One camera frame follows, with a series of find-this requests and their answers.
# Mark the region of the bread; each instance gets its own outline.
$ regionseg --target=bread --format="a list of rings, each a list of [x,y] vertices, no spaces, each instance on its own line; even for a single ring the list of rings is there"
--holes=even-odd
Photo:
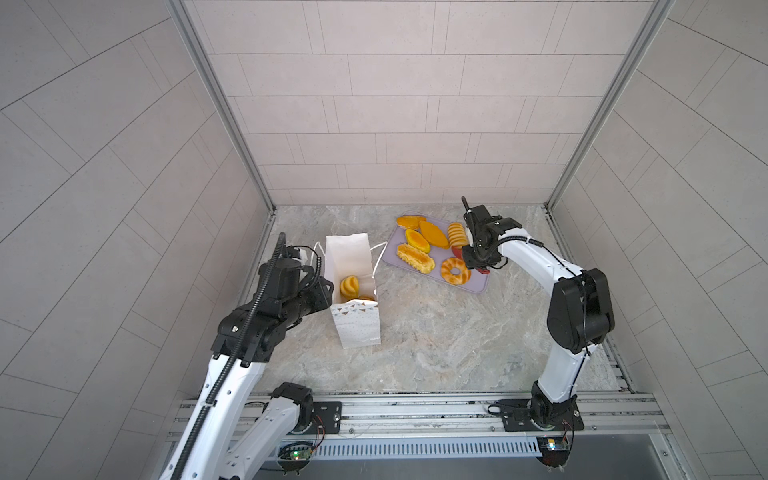
[[[354,275],[348,276],[341,281],[341,284],[339,285],[339,293],[345,302],[357,298],[360,295],[360,281]]]
[[[454,275],[451,270],[458,269],[458,275]],[[469,281],[469,277],[472,276],[472,272],[467,270],[467,266],[464,260],[456,257],[448,258],[440,266],[440,275],[442,278],[451,285],[464,285]]]
[[[419,230],[431,245],[438,248],[448,248],[448,238],[435,224],[422,220],[419,222]]]
[[[427,218],[421,215],[403,215],[402,217],[397,217],[396,220],[397,224],[402,228],[412,228],[413,230],[419,228],[420,221],[427,221]]]
[[[403,262],[417,269],[421,273],[429,273],[435,269],[435,261],[426,253],[402,243],[397,247],[397,256]]]
[[[460,223],[451,223],[448,225],[448,243],[451,247],[462,248],[464,245],[469,245],[469,239],[464,231],[464,225]]]
[[[412,228],[406,228],[406,242],[408,242],[408,245],[411,247],[415,247],[424,253],[429,253],[432,249],[429,246],[429,242],[419,232]]]

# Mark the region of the paper bag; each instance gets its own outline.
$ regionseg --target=paper bag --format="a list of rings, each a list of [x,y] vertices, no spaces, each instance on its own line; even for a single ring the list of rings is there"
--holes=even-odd
[[[379,345],[381,325],[379,302],[350,300],[344,303],[339,292],[341,281],[354,275],[360,281],[360,294],[376,296],[374,269],[371,266],[371,247],[367,233],[354,235],[329,235],[326,237],[325,274],[333,282],[331,315],[339,332],[343,348]]]

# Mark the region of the gray marble surface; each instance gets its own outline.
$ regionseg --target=gray marble surface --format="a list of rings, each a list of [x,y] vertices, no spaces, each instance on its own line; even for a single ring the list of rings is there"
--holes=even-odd
[[[367,232],[376,245],[408,210],[450,221],[462,221],[463,214],[460,205],[280,207],[263,261],[279,232],[286,233],[288,244],[310,246],[325,245],[326,235]],[[541,207],[488,206],[488,211],[516,219],[557,251]],[[284,381],[316,392],[529,391],[541,374],[552,344],[549,299],[516,264],[492,271],[480,294],[385,263],[376,272],[376,286],[381,345],[344,350],[330,312],[314,313],[275,348],[254,392],[270,392]],[[602,348],[583,368],[578,388],[618,390]]]

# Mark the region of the tray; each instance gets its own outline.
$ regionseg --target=tray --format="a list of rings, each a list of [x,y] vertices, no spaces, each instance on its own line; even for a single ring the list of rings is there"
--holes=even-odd
[[[405,212],[403,215],[421,215],[422,217],[426,217],[428,222],[433,223],[439,227],[440,230],[446,234],[446,236],[448,233],[448,225],[453,223],[447,220],[443,220],[442,218],[434,218],[430,217],[429,215],[420,214],[418,212],[409,211]],[[400,258],[397,256],[397,247],[401,243],[406,243],[406,230],[396,224],[395,229],[392,231],[392,235],[389,236],[389,242],[386,244],[386,248],[384,249],[384,255],[382,256],[384,263],[388,263],[392,266],[399,266],[400,268],[408,270],[411,273],[415,273],[416,275],[428,276],[433,280],[445,283],[446,285],[451,285],[450,283],[446,282],[440,275],[440,266],[442,263],[446,259],[453,257],[453,252],[450,248],[445,249],[432,246],[432,251],[429,252],[429,256],[432,257],[432,259],[435,261],[435,268],[429,273],[421,273],[414,270],[413,267],[400,260]],[[460,288],[472,293],[481,293],[483,290],[485,290],[487,285],[488,275],[483,275],[477,270],[473,270],[472,276],[469,277],[467,283],[464,285],[451,286],[455,286],[456,288]]]

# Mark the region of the toy food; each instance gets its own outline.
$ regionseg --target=toy food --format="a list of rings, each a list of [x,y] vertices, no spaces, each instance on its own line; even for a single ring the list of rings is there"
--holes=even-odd
[[[360,281],[356,276],[350,275],[341,281],[339,285],[339,293],[342,298],[349,302],[353,298],[357,298],[360,295]]]
[[[403,215],[402,217],[397,217],[397,224],[403,228],[412,228],[413,230],[416,230],[419,228],[419,222],[421,221],[427,221],[426,217],[422,217],[421,215]]]
[[[451,247],[461,248],[469,245],[469,239],[464,231],[464,225],[460,223],[451,223],[448,225],[448,243]]]
[[[424,253],[429,253],[432,249],[429,242],[416,230],[406,228],[406,241],[411,247],[417,248]]]
[[[422,235],[431,245],[438,248],[448,248],[448,239],[445,238],[445,234],[437,226],[422,220],[419,222],[419,230],[421,230]]]
[[[421,273],[429,273],[435,268],[435,261],[426,253],[402,243],[397,247],[397,256],[400,260],[417,269]]]
[[[451,273],[451,270],[455,268],[458,269],[458,275]],[[451,257],[440,266],[440,275],[451,285],[464,285],[469,280],[469,277],[472,276],[472,272],[467,270],[464,260]]]

